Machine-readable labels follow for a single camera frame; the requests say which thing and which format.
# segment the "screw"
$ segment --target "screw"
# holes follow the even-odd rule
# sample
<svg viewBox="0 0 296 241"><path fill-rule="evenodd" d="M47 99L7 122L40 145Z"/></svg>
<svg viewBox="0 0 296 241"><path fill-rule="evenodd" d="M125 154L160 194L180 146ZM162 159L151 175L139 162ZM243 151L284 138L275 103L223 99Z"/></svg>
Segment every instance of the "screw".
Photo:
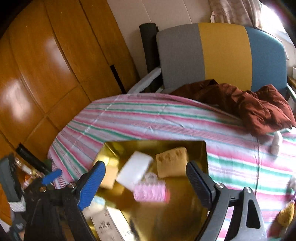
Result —
<svg viewBox="0 0 296 241"><path fill-rule="evenodd" d="M247 190L248 193L251 193L252 192L252 189L249 188L249 187L246 187L246 190Z"/></svg>
<svg viewBox="0 0 296 241"><path fill-rule="evenodd" d="M45 192L45 191L46 191L46 187L45 187L45 186L41 187L41 188L39 189L39 191L40 191L40 192Z"/></svg>
<svg viewBox="0 0 296 241"><path fill-rule="evenodd" d="M22 166L20 160L19 160L17 157L15 158L15 164L16 164L18 167L21 167L21 166Z"/></svg>
<svg viewBox="0 0 296 241"><path fill-rule="evenodd" d="M68 187L68 188L74 188L74 187L76 187L76 183L69 183L69 184L67 185L67 187Z"/></svg>
<svg viewBox="0 0 296 241"><path fill-rule="evenodd" d="M224 185L222 183L216 183L216 187L219 189L222 189L224 187Z"/></svg>

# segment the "yellow sponge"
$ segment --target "yellow sponge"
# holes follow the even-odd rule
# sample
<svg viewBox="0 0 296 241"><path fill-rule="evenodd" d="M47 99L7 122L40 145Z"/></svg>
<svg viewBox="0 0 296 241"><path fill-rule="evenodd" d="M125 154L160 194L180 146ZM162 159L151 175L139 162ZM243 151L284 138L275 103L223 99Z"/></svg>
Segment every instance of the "yellow sponge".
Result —
<svg viewBox="0 0 296 241"><path fill-rule="evenodd" d="M106 189L112 189L115 183L115 178L118 173L118 167L106 166L106 174L102 180L100 187Z"/></svg>
<svg viewBox="0 0 296 241"><path fill-rule="evenodd" d="M178 147L156 155L159 178L186 176L187 150Z"/></svg>

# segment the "pink toy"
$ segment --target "pink toy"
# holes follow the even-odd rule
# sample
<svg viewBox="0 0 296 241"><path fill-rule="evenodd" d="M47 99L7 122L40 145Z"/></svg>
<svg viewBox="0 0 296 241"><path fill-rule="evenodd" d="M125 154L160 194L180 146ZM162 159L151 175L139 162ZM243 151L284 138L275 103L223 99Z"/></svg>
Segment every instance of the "pink toy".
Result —
<svg viewBox="0 0 296 241"><path fill-rule="evenodd" d="M137 202L168 202L169 192L165 181L158 181L157 175L147 173L145 181L135 186L133 196Z"/></svg>

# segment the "cardboard box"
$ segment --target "cardboard box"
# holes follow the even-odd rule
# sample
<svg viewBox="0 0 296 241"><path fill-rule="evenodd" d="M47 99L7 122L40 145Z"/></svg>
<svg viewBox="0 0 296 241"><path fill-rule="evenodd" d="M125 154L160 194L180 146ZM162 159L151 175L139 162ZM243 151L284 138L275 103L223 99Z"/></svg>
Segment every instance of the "cardboard box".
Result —
<svg viewBox="0 0 296 241"><path fill-rule="evenodd" d="M101 241L136 241L122 212L106 207L92 218Z"/></svg>

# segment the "orange cloth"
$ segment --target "orange cloth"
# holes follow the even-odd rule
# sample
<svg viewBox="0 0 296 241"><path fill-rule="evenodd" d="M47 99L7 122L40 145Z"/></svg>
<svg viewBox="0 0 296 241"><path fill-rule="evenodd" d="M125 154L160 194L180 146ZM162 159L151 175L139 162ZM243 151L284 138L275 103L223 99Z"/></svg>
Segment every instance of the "orange cloth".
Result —
<svg viewBox="0 0 296 241"><path fill-rule="evenodd" d="M273 85L257 92L241 91L230 84L204 80L184 85L171 93L207 104L217 104L222 110L242 119L253 136L296 126L293 112Z"/></svg>
<svg viewBox="0 0 296 241"><path fill-rule="evenodd" d="M5 223L7 223L8 225L12 224L11 218L10 218L10 207L6 199L6 196L4 194L4 191L2 190L1 184L0 184L0 219Z"/></svg>

